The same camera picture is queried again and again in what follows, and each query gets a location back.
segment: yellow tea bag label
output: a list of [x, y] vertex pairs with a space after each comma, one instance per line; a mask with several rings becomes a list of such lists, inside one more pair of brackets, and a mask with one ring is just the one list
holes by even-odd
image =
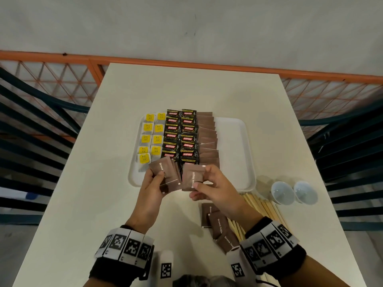
[[152, 146], [152, 155], [160, 155], [161, 146]]
[[161, 135], [153, 135], [153, 144], [161, 144], [162, 136]]
[[163, 132], [164, 131], [164, 125], [162, 125], [162, 124], [155, 125], [154, 131], [155, 132]]
[[148, 122], [154, 122], [154, 114], [146, 114], [146, 120]]
[[153, 124], [144, 123], [144, 131], [152, 131], [152, 130], [153, 130]]
[[158, 120], [165, 120], [166, 118], [166, 113], [158, 113], [157, 119]]
[[140, 146], [138, 148], [138, 154], [148, 153], [148, 146]]
[[149, 143], [150, 142], [150, 135], [142, 135], [141, 143]]
[[145, 154], [140, 155], [140, 163], [141, 164], [149, 163], [149, 161], [150, 161], [149, 153], [145, 153]]

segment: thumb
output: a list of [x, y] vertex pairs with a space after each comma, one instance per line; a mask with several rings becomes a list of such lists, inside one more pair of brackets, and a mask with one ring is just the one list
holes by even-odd
[[214, 196], [214, 188], [208, 186], [207, 184], [203, 184], [201, 182], [194, 182], [194, 188], [198, 190], [200, 193], [206, 194], [208, 197]]
[[150, 183], [149, 186], [154, 186], [156, 188], [160, 187], [161, 182], [163, 181], [165, 176], [165, 173], [163, 171], [160, 171], [154, 178], [153, 181]]

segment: white bowl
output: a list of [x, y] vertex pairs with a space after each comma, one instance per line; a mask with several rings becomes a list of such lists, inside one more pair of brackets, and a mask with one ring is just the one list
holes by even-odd
[[298, 181], [294, 185], [296, 201], [308, 205], [313, 205], [318, 202], [318, 194], [315, 189], [306, 181]]
[[273, 183], [271, 186], [271, 196], [278, 204], [290, 205], [295, 201], [293, 188], [282, 181]]

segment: white tray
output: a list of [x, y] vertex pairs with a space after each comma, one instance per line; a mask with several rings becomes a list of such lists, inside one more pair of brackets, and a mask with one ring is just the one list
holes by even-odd
[[[143, 119], [138, 128], [136, 145], [128, 174], [129, 183], [135, 187], [141, 186], [145, 174], [138, 172], [138, 163], [136, 162]], [[221, 171], [238, 192], [255, 189], [256, 175], [245, 123], [239, 119], [220, 117], [214, 117], [214, 121], [218, 138], [217, 149], [219, 151]]]

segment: concrete wall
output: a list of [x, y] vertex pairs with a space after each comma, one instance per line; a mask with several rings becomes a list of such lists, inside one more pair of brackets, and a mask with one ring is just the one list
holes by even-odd
[[0, 49], [383, 75], [383, 0], [1, 0]]

